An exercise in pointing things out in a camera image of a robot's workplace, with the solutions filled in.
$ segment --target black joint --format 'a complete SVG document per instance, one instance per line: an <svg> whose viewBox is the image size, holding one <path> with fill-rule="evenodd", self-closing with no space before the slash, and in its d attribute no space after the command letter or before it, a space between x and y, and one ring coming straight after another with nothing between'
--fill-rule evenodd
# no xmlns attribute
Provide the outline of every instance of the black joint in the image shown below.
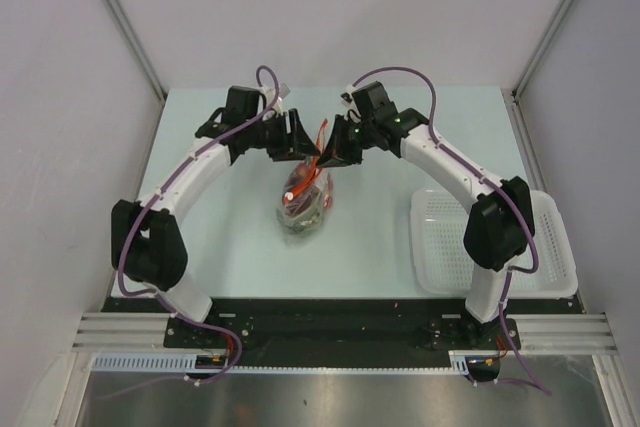
<svg viewBox="0 0 640 427"><path fill-rule="evenodd" d="M111 210L111 265L118 269L125 240L142 207L120 200ZM135 232L125 259L124 273L136 282L155 285L166 292L175 286L187 268L187 250L178 222L169 211L150 210Z"/></svg>
<svg viewBox="0 0 640 427"><path fill-rule="evenodd" d="M259 90L237 85L229 88L227 92L227 102L224 107L216 109L213 115L196 131L196 138L208 137L215 139L228 132L234 127L242 125L247 120L258 114L260 98L262 93ZM247 129L243 129L236 135L220 142L229 147L231 163L252 147L256 136L255 124Z"/></svg>
<svg viewBox="0 0 640 427"><path fill-rule="evenodd" d="M514 177L502 181L502 188L522 213L531 235L535 235L527 183L520 177ZM527 237L509 205L497 192L493 192L480 195L471 207L464 246L476 264L497 272L507 261L524 253Z"/></svg>
<svg viewBox="0 0 640 427"><path fill-rule="evenodd" d="M389 149L396 157L401 157L400 142L419 125L427 125L429 119L415 109L407 109L390 119L386 119L380 126L389 139Z"/></svg>
<svg viewBox="0 0 640 427"><path fill-rule="evenodd" d="M318 159L318 167L346 167L362 163L359 139L362 131L359 126L360 124L336 115L329 141Z"/></svg>
<svg viewBox="0 0 640 427"><path fill-rule="evenodd" d="M380 123L398 113L396 104L389 100L389 95L380 82L373 82L351 94L358 107L362 121Z"/></svg>

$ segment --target plastic bag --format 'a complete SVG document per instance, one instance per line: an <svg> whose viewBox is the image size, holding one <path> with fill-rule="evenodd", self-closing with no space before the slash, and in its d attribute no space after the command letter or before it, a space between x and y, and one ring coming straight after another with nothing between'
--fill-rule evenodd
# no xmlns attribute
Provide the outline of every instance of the plastic bag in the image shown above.
<svg viewBox="0 0 640 427"><path fill-rule="evenodd" d="M316 138L320 151L325 145L325 119ZM317 168L318 157L308 157L296 165L284 184L276 215L289 233L305 235L316 231L324 222L333 203L333 179L329 170Z"/></svg>

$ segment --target plastic basket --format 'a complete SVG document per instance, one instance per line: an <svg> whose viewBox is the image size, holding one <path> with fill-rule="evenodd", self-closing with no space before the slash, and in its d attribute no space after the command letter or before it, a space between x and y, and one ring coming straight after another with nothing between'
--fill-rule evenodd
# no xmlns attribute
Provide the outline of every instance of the plastic basket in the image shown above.
<svg viewBox="0 0 640 427"><path fill-rule="evenodd" d="M532 190L540 269L533 275L516 272L510 298L557 299L578 290L576 264L556 203L544 192ZM413 264L420 285L430 294L464 297L471 286L473 261L462 239L467 214L444 191L418 190L411 198ZM529 249L516 265L531 267Z"/></svg>

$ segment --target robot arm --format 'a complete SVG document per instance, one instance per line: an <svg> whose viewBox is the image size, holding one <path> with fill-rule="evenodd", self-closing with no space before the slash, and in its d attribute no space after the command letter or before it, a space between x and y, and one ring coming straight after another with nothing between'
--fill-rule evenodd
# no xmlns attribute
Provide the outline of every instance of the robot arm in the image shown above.
<svg viewBox="0 0 640 427"><path fill-rule="evenodd" d="M136 202L120 200L111 213L111 263L117 270L127 236L141 212L144 220L134 232L125 259L124 273L152 290L162 291L177 311L202 322L211 299L187 272L187 251L179 225L204 190L247 150L265 149L274 161L302 160L319 155L304 131L295 109L283 112L276 103L273 114L228 136L219 144L212 139L236 129L255 117L261 97L266 105L274 91L231 87L226 106L216 110L196 132L187 157L159 186Z"/></svg>
<svg viewBox="0 0 640 427"><path fill-rule="evenodd" d="M526 236L512 210L483 182L501 185L522 212L534 233L531 198L527 184L515 177L509 181L486 171L462 152L448 149L482 172L478 179L459 161L436 145L428 131L428 119L413 109L398 112L379 82L343 96L355 103L358 121L336 116L334 129L318 166L339 167L362 162L362 151L371 147L391 150L397 157L431 175L460 202L469 214L464 245L475 261L467 311L479 323L497 316L507 268L527 247ZM442 137L436 131L438 143Z"/></svg>

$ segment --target purple cable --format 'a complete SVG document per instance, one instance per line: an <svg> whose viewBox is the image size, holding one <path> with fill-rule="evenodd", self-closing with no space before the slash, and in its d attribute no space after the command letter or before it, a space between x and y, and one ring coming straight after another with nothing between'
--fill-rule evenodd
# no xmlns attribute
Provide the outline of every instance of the purple cable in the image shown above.
<svg viewBox="0 0 640 427"><path fill-rule="evenodd" d="M209 324L204 324L202 322L196 322L194 320L189 319L188 317L185 317L184 315L180 314L179 312L176 311L176 309L164 298L162 297L162 295L157 295L156 299L158 300L158 302L160 303L160 305L162 305L165 309L167 309L169 312L171 312L172 314L175 314L175 316L184 321L187 322L188 324L191 324L195 327L200 327L202 329L208 329L208 330L213 330L215 332L221 332L225 335L229 335L233 338L235 344L238 347L238 351L236 352L236 355L233 356L233 360L231 360L227 365L225 365L222 369L220 369L220 371L216 372L215 374L213 374L211 377L207 378L207 379L199 379L199 380L194 380L193 383L195 384L195 382L199 382L198 385L206 385L206 384L210 384L212 382L215 382L216 380L218 380L220 377L222 377L223 374L226 374L229 370L231 370L232 368L234 368L237 364L238 361L240 360L240 357L242 356L242 341L240 340L240 338L231 330L228 329L224 329L222 327L217 327L215 325L209 325ZM165 380L188 380L185 379L184 375L163 375L162 377L156 377L144 382L140 382L139 384L135 384L132 385L130 387L126 387L124 389L118 390L116 392L112 392L110 394L106 394L106 395L101 395L96 397L97 400L111 400L115 397L120 397L121 395L124 394L128 394L130 392L134 392L136 390L139 389L143 389L145 387L148 387L150 385L153 384L157 384L160 382L164 382Z"/></svg>
<svg viewBox="0 0 640 427"><path fill-rule="evenodd" d="M215 139L211 140L210 142L207 142L204 146L200 147L198 150L196 150L195 152L195 156L199 156L201 154L203 154L204 152L206 152L207 150L209 150L211 147L213 147L214 145L220 143L221 141L228 139L229 137L231 137L232 135L240 132L242 129L245 129L247 127L249 127L250 125L252 125L253 123L259 121L262 117L264 117L267 112L271 111L271 109L273 109L273 107L276 105L276 102L278 101L278 97L280 96L280 84L278 82L278 77L276 76L275 72L268 66L266 65L261 65L256 69L256 80L258 82L258 85L262 87L262 80L260 79L260 74L262 73L262 71L266 71L270 76L271 79L273 80L274 83L274 89L275 89L275 93L274 93L274 97L271 100L271 102L269 103L269 105L265 106L265 108L261 111L258 112L257 115L255 115L254 117L252 117L251 119L249 119L248 121L246 121L244 124L239 125L237 127L234 127L233 129L225 132L224 134L216 137ZM169 176L169 178L166 180L166 182L164 184L162 184L162 186L160 187L160 194L164 194L167 189L169 187L171 187L171 185L176 181L176 179L180 176L180 174L182 174L185 169L194 161L194 159L192 157L187 157L177 168L176 170L173 171L173 173ZM149 202L147 202L147 204L142 208L142 210L140 211L140 213L138 214L138 217L136 217L135 221L133 222L131 229L129 230L129 233L127 234L127 237L125 239L124 245L122 246L122 252L120 254L120 259L118 260L118 271L116 274L116 278L118 281L118 287L120 289L120 292L122 292L122 294L125 297L137 297L139 295L142 294L159 294L158 291L156 291L155 289L142 289L142 290L138 290L136 292L132 292L130 290L128 290L125 286L124 283L124 268L125 268L125 264L126 264L126 259L127 256L129 255L129 250L131 249L131 244L133 243L133 240L135 239L136 233L138 232L138 230L140 229L140 225L142 224L142 221L144 220L144 217L147 215L147 213L151 210L151 208L153 207L153 205L158 201L158 199L160 198L160 196L158 194L154 194L151 199L149 199ZM222 327L217 327L214 325L209 325L209 324L204 324L202 322L197 322L195 320L189 319L188 317L185 317L184 315L176 312L176 310L173 308L173 306L171 306L161 295L156 295L156 299L158 300L158 302L160 302L160 304L162 304L169 312L175 313L176 316L184 321L187 322L195 327L199 327L202 329L208 329L208 330L213 330L216 332L221 332L225 335L229 335L233 338L233 340L235 341L237 347L238 347L238 351L236 353L236 355L234 356L233 360L231 362L228 363L228 365L226 365L223 369L220 370L220 372L218 372L217 374L215 374L213 377L209 378L209 379L204 379L200 381L200 384L209 384L211 382L213 382L214 380L217 380L219 377L221 377L223 374L225 374L227 371L229 371L229 369L232 369L240 360L240 355L242 354L242 342L240 341L240 338L238 338L238 336L227 329L224 329ZM163 376L163 377L159 377L156 379L152 379L150 381L147 382L143 382L141 384L138 385L134 385L131 387L128 387L126 389L120 390L118 392L114 392L112 394L106 395L106 396L102 396L100 397L100 399L102 400L106 400L106 399L111 399L113 397L117 397L119 395L125 394L127 392L131 392L133 390L137 390L139 388L142 387L146 387L147 385L151 385L151 384L155 384L156 382L160 382L160 381L164 381L164 380L174 380L174 379L179 379L182 377L177 377L177 376Z"/></svg>
<svg viewBox="0 0 640 427"><path fill-rule="evenodd" d="M524 220L524 217L522 215L522 212L520 212L520 209L518 209L516 204L511 200L511 198L506 194L506 192L504 190L502 190L502 188L500 186L496 185L494 182L492 182L491 180L489 180L486 177L484 177L484 174L482 172L480 172L473 164L471 164L466 159L464 159L463 157L458 155L457 152L452 150L449 146L447 146L446 144L442 143L440 141L440 139L438 139L438 136L436 135L436 131L435 131L435 127L434 127L434 123L435 123L434 120L435 120L435 113L436 113L436 89L435 89L435 87L433 85L433 82L431 82L431 80L426 75L424 75L422 72L420 72L420 71L418 71L416 69L412 69L410 67L399 67L399 66L381 67L379 69L372 70L372 71L367 72L366 74L360 76L352 85L355 87L360 82L362 82L363 80L365 80L366 78L368 78L368 77L370 77L372 75L379 74L379 73L382 73L382 72L392 72L392 71L408 72L410 74L414 74L414 75L420 77L422 80L424 80L424 82L429 86L429 90L431 91L431 108L429 109L429 125L428 125L428 129L429 129L429 136L431 137L431 140L436 145L436 147L441 148L444 152L447 153L447 155L449 155L449 157L454 159L456 162L458 162L460 165L462 165L464 168L466 168L469 172L471 172L474 176L476 176L480 180L481 183L484 182L491 189L493 189L495 192L497 192L498 195L500 195L500 197L502 197L502 199L507 203L507 205L509 206L511 211L514 213L514 215L516 216L516 219L518 220L518 223L520 224L520 227L522 228L522 230L523 230L523 232L525 234L525 237L527 239L527 243L529 244L529 248L531 249L531 257L533 258L533 266L531 267L531 269L525 269L525 268L518 267L518 266L511 266L511 267L508 268L507 275L506 275L506 278L505 278L504 288L502 289L502 294L500 295L500 301L498 303L498 317L500 318L500 326L502 327L502 330L503 330L503 332L505 334L505 337L506 337L507 341L509 342L509 346L511 347L511 350L513 350L513 353L515 354L516 358L520 362L520 365L522 366L524 371L527 373L527 375L531 378L531 380L533 382L530 382L530 381L524 380L524 379L501 379L501 380L498 381L498 383L525 384L525 385L529 385L531 387L535 387L535 388L543 391L547 395L552 395L551 390L549 388L547 388L542 382L540 382L538 380L538 378L534 375L534 373L532 372L531 368L529 367L529 365L525 361L524 357L522 356L522 354L518 350L518 347L516 346L515 342L513 341L511 336L509 335L509 328L507 327L507 320L506 320L505 313L504 313L504 303L507 300L507 295L509 293L509 287L511 287L511 278L513 276L513 271L523 272L523 273L526 273L526 274L534 274L534 273L536 273L538 271L538 268L539 268L539 265L540 265L540 258L538 256L538 249L536 248L536 243L533 240L533 235L531 235L531 231L529 230L529 226L527 225L526 221Z"/></svg>

